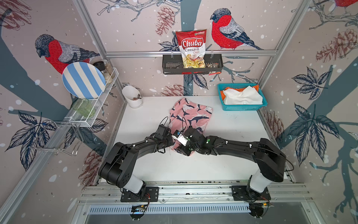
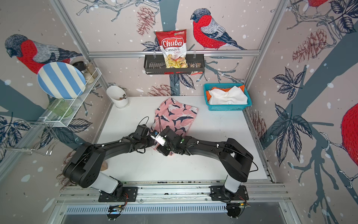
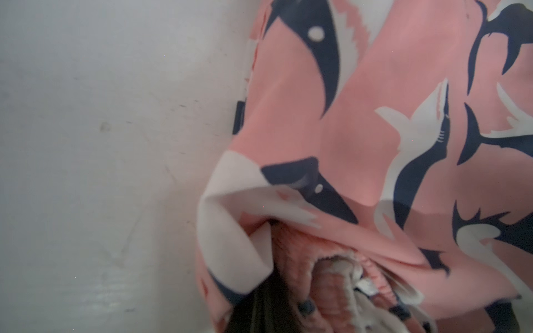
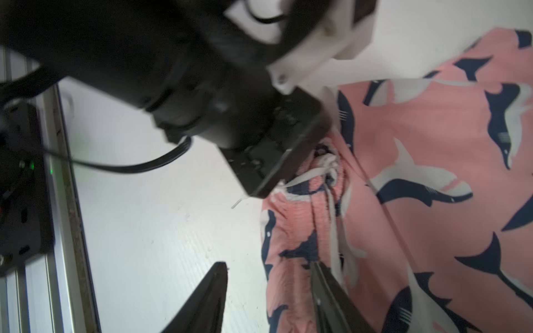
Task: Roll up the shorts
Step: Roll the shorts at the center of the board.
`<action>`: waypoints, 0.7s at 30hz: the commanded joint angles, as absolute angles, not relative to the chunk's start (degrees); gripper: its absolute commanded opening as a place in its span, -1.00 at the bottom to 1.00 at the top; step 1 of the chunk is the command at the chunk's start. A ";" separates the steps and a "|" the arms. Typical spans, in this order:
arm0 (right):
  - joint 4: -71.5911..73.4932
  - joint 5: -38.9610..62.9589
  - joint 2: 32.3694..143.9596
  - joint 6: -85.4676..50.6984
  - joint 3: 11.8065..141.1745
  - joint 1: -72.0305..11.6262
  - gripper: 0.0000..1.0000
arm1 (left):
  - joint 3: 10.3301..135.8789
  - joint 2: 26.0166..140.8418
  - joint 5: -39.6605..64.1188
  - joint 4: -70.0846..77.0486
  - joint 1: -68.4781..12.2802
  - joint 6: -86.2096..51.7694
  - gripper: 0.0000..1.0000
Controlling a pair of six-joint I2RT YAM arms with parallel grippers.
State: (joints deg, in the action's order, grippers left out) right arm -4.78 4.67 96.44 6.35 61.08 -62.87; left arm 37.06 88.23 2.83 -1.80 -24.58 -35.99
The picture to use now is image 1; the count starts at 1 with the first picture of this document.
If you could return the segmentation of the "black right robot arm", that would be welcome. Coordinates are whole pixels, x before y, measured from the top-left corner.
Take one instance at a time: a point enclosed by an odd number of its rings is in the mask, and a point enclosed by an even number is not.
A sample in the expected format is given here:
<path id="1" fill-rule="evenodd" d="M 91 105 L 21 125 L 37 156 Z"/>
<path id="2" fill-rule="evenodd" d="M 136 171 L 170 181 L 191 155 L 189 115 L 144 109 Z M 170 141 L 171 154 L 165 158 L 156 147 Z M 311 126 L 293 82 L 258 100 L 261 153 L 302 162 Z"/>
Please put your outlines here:
<path id="1" fill-rule="evenodd" d="M 263 193 L 272 182 L 284 180 L 286 155 L 268 139 L 244 142 L 206 137 L 192 126 L 184 133 L 175 131 L 172 138 L 180 143 L 179 151 L 184 155 L 195 151 L 202 155 L 228 155 L 255 162 L 258 170 L 250 177 L 247 192 Z"/>

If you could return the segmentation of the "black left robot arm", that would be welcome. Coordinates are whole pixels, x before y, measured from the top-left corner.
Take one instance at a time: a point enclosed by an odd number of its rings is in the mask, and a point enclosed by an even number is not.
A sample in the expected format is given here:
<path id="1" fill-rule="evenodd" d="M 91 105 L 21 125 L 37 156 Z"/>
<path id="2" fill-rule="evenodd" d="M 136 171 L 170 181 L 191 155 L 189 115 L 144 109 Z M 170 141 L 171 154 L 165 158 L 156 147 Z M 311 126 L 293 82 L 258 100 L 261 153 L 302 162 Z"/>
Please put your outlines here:
<path id="1" fill-rule="evenodd" d="M 98 175 L 111 185 L 144 197 L 146 183 L 133 174 L 137 159 L 152 153 L 164 154 L 173 144 L 170 128 L 159 125 L 157 131 L 143 141 L 116 143 L 98 169 Z"/>

